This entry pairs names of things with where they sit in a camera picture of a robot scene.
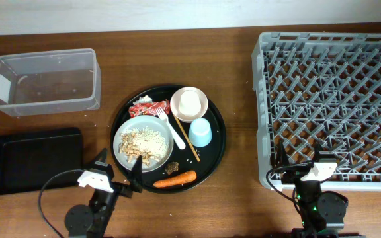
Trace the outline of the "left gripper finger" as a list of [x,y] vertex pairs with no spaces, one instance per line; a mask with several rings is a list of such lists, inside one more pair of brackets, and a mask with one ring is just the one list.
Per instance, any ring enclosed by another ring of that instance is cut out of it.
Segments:
[[99,152],[99,154],[94,159],[92,159],[91,161],[87,162],[85,164],[85,166],[92,166],[96,162],[106,163],[107,154],[108,154],[107,148],[102,149]]
[[139,155],[128,175],[129,187],[134,192],[141,193],[142,188],[142,156]]

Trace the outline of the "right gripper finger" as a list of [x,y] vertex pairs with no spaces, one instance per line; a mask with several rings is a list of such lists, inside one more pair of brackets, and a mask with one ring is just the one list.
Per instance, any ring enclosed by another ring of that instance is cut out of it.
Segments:
[[282,141],[278,143],[276,157],[275,157],[275,167],[283,167],[289,165],[288,155]]
[[315,163],[334,163],[335,156],[325,151],[319,142],[314,145],[314,156],[312,159]]

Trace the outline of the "rice and food scraps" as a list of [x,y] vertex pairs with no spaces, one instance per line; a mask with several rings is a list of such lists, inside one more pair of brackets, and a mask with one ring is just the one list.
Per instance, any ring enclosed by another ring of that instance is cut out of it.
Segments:
[[141,156],[145,166],[152,166],[160,162],[168,151],[169,142],[160,132],[149,127],[132,128],[120,135],[118,152],[126,156],[128,163]]

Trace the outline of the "grey plate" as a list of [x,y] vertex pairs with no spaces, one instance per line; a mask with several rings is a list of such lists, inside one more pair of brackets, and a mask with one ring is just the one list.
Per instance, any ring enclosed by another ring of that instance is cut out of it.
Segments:
[[173,136],[171,135],[171,132],[165,122],[161,121],[159,118],[155,116],[137,116],[131,119],[126,120],[124,123],[121,124],[119,129],[114,134],[114,139],[112,142],[112,149],[114,152],[114,157],[117,162],[120,163],[121,166],[123,166],[127,170],[131,170],[134,166],[134,163],[136,160],[134,160],[131,163],[128,163],[126,160],[126,156],[122,153],[118,152],[118,146],[120,144],[120,135],[124,133],[126,130],[130,130],[132,128],[139,128],[143,129],[145,127],[149,127],[155,131],[158,131],[161,133],[162,136],[165,137],[165,139],[169,142],[169,151],[168,154],[158,163],[153,164],[152,166],[145,166],[142,164],[142,171],[144,173],[148,173],[150,171],[154,171],[158,168],[160,168],[170,157],[173,148],[174,148],[174,141]]

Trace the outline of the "orange carrot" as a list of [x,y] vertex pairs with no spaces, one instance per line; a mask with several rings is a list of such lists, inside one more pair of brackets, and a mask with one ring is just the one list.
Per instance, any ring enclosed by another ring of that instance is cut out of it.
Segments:
[[175,177],[159,180],[155,182],[153,186],[156,188],[167,188],[170,186],[177,186],[177,185],[193,182],[196,179],[197,179],[196,172],[194,170],[191,170],[191,171],[181,173]]

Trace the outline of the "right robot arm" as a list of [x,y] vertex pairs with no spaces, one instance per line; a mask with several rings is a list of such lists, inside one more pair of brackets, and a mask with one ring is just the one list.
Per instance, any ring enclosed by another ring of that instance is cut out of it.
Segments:
[[280,173],[294,185],[290,201],[301,217],[301,228],[294,228],[291,236],[338,237],[344,228],[344,217],[349,205],[347,197],[333,191],[323,191],[321,185],[332,177],[337,158],[315,144],[312,159],[290,163],[282,142],[278,145],[272,173]]

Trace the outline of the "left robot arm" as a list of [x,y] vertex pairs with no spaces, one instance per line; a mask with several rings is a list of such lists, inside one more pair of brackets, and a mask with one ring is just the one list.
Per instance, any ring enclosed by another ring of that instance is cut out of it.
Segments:
[[142,192],[142,156],[138,156],[130,174],[129,184],[114,182],[112,165],[106,162],[108,151],[103,149],[78,178],[80,187],[94,189],[87,205],[76,205],[65,215],[69,237],[103,237],[120,196],[131,198]]

